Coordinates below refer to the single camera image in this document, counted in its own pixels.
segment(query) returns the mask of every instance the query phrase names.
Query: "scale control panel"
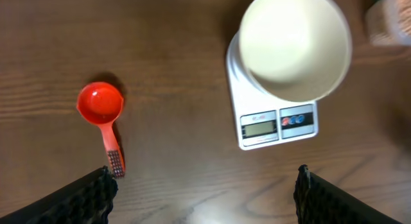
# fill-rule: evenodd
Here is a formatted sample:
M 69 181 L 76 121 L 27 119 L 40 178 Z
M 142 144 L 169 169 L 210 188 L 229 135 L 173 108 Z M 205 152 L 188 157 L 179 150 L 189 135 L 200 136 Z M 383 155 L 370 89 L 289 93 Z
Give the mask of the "scale control panel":
M 281 108 L 240 117 L 240 147 L 251 150 L 313 137 L 318 133 L 314 104 Z

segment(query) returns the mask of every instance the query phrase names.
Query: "brown tabletop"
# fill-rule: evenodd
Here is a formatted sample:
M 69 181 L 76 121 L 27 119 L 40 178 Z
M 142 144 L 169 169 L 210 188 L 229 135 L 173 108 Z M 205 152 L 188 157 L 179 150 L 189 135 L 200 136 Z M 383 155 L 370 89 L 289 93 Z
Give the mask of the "brown tabletop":
M 107 165 L 75 109 L 108 79 L 127 165 L 111 223 L 296 223 L 301 164 L 411 221 L 411 50 L 372 47 L 366 0 L 335 0 L 353 64 L 317 137 L 238 148 L 225 51 L 252 0 L 0 0 L 0 216 Z

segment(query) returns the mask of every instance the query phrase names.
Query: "wooden table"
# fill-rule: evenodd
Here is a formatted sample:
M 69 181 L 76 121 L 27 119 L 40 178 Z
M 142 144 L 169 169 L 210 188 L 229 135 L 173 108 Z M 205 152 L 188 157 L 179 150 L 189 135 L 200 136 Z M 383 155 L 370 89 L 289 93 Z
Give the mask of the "wooden table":
M 106 79 L 126 96 L 111 223 L 296 223 L 301 164 L 411 222 L 411 50 L 372 47 L 367 0 L 335 0 L 354 56 L 319 135 L 242 151 L 224 58 L 251 1 L 0 0 L 0 216 L 108 164 L 75 109 Z

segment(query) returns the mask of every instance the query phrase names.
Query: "wood grain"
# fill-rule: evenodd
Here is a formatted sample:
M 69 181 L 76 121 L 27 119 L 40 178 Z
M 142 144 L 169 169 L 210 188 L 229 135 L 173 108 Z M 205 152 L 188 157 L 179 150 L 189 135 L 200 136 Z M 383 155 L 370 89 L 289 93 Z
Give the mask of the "wood grain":
M 335 0 L 354 57 L 319 135 L 242 151 L 224 57 L 251 1 L 0 0 L 0 216 L 108 164 L 75 110 L 105 73 L 126 94 L 111 223 L 296 223 L 301 164 L 411 223 L 411 49 L 372 47 L 369 0 Z

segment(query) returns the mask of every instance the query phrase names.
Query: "digital kitchen scale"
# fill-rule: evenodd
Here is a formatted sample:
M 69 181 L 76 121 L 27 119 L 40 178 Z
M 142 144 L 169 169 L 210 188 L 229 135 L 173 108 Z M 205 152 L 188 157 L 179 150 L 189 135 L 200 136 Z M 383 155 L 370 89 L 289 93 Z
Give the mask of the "digital kitchen scale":
M 296 103 L 279 99 L 248 76 L 240 60 L 238 34 L 231 40 L 226 64 L 241 149 L 297 141 L 318 133 L 315 101 Z

